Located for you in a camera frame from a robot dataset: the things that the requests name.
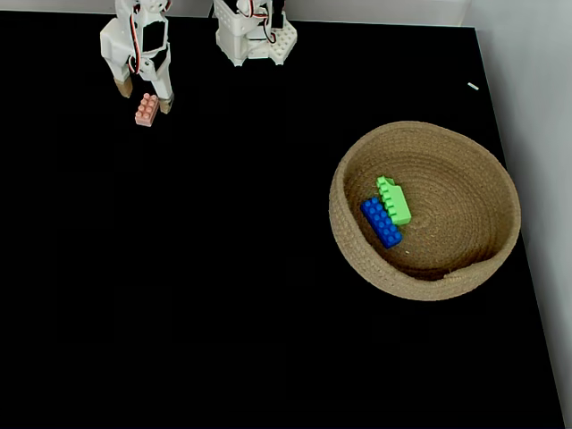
green lego brick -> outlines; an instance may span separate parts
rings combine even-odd
[[[377,178],[377,188],[393,224],[405,225],[411,222],[408,202],[401,186],[396,185],[392,178],[382,176]]]

black table surface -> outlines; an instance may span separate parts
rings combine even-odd
[[[504,163],[473,29],[294,22],[284,66],[237,68],[216,20],[171,18],[175,101],[147,129],[152,88],[135,77],[122,98],[100,57],[109,20],[0,14],[4,39],[53,47],[11,55],[37,65],[30,97],[53,97],[29,131],[57,142],[59,341],[193,350],[179,425],[563,426],[522,240],[476,290],[416,302],[363,280],[330,228],[338,162],[385,123],[440,125]]]

blue lego brick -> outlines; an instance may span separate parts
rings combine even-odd
[[[372,228],[374,228],[375,234],[382,241],[385,248],[392,248],[396,244],[401,243],[403,236],[387,215],[379,198],[371,198],[364,201],[361,205],[361,211],[369,224],[372,225]]]

cable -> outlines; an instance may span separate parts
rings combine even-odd
[[[266,24],[267,24],[267,23],[268,23],[268,18],[265,19],[265,23],[263,24],[262,27],[263,27],[263,29],[264,29],[264,31],[265,31],[266,39],[270,42],[271,45],[273,45],[274,43],[276,43],[276,33],[272,33],[272,31],[271,31],[271,33],[270,33],[270,34],[272,35],[272,37],[273,37],[273,40],[268,37],[268,32],[266,31]]]
[[[135,29],[135,13],[139,11],[137,5],[133,7],[133,13],[130,17],[131,38],[133,39],[133,47],[135,48],[135,66],[133,66],[133,57],[129,57],[128,65],[132,73],[139,74],[141,67],[141,50],[139,49],[139,41],[137,40],[137,31]]]
[[[263,6],[263,7],[266,9],[266,15],[255,15],[255,16],[265,19],[265,22],[262,25],[262,28],[265,31],[266,40],[268,40],[270,42],[270,44],[273,45],[274,43],[276,43],[276,34],[272,33],[272,29],[270,29],[270,34],[273,37],[273,38],[270,38],[268,36],[268,31],[266,31],[266,25],[268,25],[268,17],[270,16],[270,11],[268,10],[268,6]]]
[[[252,18],[254,16],[254,4],[252,2],[253,0],[248,0],[248,15],[239,9],[240,14],[245,18]]]

white wall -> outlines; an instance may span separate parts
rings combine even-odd
[[[287,0],[302,21],[460,25],[470,0]],[[207,16],[212,0],[174,0],[173,16]],[[113,13],[114,0],[0,0],[0,10]]]
[[[473,0],[567,427],[572,427],[572,0]]]

